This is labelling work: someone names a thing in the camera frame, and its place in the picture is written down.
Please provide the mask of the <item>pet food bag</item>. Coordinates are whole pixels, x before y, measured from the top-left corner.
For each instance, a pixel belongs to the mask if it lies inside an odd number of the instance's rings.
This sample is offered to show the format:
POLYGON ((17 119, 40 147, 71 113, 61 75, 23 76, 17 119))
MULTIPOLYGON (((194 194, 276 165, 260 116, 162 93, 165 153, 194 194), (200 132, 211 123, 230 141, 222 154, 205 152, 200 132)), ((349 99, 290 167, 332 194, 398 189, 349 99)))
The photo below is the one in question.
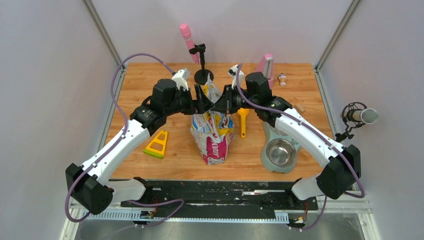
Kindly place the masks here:
POLYGON ((234 123, 229 114, 208 110, 191 116, 190 132, 207 165, 223 164, 234 136, 234 123))

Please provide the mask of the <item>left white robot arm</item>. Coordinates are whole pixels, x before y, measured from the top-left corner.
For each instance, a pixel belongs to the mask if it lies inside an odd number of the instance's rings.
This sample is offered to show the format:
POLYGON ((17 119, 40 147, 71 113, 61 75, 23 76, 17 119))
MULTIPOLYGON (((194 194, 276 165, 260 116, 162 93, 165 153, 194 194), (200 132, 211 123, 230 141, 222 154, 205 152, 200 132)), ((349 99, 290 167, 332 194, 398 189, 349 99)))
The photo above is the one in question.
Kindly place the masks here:
POLYGON ((123 128, 93 157, 81 165, 72 163, 65 171, 68 193, 66 203, 73 198, 89 213, 100 214, 110 204, 135 201, 149 206, 153 193, 147 182, 140 177, 130 180, 110 181, 111 175, 128 155, 166 124, 167 117, 174 114, 203 114, 214 104, 194 86, 196 99, 190 89, 177 86, 171 79, 160 79, 140 106, 124 122, 123 128))

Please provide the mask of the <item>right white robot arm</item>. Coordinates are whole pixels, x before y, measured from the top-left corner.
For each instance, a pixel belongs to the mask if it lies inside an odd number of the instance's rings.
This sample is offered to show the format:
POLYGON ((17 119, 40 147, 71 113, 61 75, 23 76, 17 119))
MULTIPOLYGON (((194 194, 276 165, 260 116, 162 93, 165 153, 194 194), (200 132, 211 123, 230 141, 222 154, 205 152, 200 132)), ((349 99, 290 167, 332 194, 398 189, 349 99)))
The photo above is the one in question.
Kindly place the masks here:
POLYGON ((356 146, 344 146, 311 125, 288 101, 272 94, 261 72, 245 77, 246 89, 239 86, 241 73, 230 69, 228 74, 232 84, 225 85, 221 97, 214 103, 214 111, 233 114, 239 109, 253 109, 260 120, 299 143, 323 168, 320 174, 301 178, 293 184, 285 195, 290 208, 298 209, 306 199, 317 196, 337 200, 347 195, 354 183, 360 183, 361 153, 356 146))

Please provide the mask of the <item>yellow plastic scoop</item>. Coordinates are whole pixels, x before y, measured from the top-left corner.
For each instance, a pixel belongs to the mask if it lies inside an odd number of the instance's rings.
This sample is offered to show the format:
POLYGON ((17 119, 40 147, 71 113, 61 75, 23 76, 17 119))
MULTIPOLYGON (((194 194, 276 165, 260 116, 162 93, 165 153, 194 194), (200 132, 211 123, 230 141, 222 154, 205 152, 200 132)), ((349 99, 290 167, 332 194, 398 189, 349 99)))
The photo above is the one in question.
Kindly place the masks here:
POLYGON ((249 109, 240 108, 237 114, 240 118, 240 137, 245 139, 247 136, 247 115, 249 114, 249 109))

